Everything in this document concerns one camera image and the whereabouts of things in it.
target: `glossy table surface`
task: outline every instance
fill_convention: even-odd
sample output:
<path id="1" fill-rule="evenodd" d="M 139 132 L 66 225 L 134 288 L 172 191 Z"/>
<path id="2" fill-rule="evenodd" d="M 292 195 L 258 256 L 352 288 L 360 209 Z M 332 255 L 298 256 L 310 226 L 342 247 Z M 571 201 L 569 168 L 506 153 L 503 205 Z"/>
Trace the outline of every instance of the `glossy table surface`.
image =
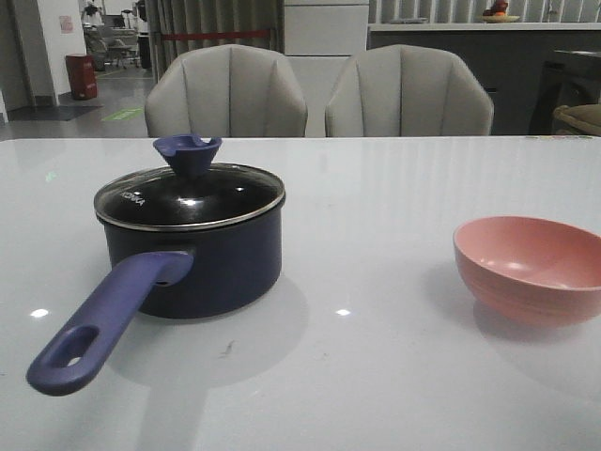
<path id="1" fill-rule="evenodd" d="M 137 314 L 86 388 L 30 388 L 33 358 L 110 270 L 94 193 L 164 165 L 151 142 L 0 143 L 0 449 L 601 447 L 601 319 L 500 317 L 452 242 L 499 214 L 601 233 L 599 138 L 225 139 L 216 161 L 285 182 L 272 290 L 219 318 Z"/>

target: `gray chair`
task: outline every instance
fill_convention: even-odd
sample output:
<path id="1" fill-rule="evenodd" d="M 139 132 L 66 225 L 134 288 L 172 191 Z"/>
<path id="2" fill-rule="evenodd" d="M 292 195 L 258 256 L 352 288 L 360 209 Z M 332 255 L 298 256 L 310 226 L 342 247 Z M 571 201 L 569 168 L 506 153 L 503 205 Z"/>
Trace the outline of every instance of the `gray chair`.
<path id="1" fill-rule="evenodd" d="M 493 103 L 456 54 L 392 45 L 350 57 L 325 114 L 327 136 L 487 135 Z"/>
<path id="2" fill-rule="evenodd" d="M 148 94 L 148 136 L 304 136 L 307 105 L 283 54 L 228 44 L 176 58 Z"/>

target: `navy blue saucepan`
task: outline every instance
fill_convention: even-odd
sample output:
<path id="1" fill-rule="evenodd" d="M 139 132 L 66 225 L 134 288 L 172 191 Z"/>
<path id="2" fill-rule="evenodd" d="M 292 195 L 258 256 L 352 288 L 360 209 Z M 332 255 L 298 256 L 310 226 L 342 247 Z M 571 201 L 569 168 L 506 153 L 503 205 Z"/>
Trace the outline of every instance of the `navy blue saucepan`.
<path id="1" fill-rule="evenodd" d="M 111 272 L 33 361 L 27 381 L 63 396 L 86 386 L 133 315 L 193 319 L 259 298 L 282 267 L 282 181 L 270 172 L 211 163 L 222 140 L 195 134 L 153 145 L 168 167 L 102 187 Z"/>

